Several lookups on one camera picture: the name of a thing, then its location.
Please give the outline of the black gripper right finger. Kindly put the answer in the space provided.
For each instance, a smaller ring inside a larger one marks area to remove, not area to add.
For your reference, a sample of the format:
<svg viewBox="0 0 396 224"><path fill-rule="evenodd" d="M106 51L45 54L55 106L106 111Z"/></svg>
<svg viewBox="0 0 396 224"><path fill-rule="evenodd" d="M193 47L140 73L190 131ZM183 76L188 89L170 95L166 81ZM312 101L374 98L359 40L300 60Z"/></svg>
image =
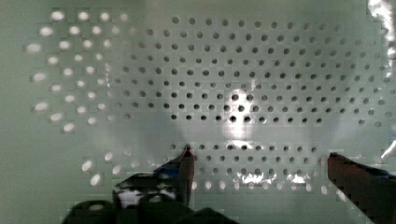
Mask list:
<svg viewBox="0 0 396 224"><path fill-rule="evenodd" d="M395 175L335 152L327 165L329 180L374 224L395 224Z"/></svg>

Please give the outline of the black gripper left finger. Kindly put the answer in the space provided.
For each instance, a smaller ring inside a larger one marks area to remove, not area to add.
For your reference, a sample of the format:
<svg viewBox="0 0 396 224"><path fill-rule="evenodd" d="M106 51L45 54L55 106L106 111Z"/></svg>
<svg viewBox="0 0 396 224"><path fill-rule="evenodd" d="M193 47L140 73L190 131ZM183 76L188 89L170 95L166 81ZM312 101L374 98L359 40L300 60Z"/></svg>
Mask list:
<svg viewBox="0 0 396 224"><path fill-rule="evenodd" d="M178 202L189 205L194 162L191 146L186 145L174 159L150 173L138 173L122 180L112 191L118 208L135 208L143 202Z"/></svg>

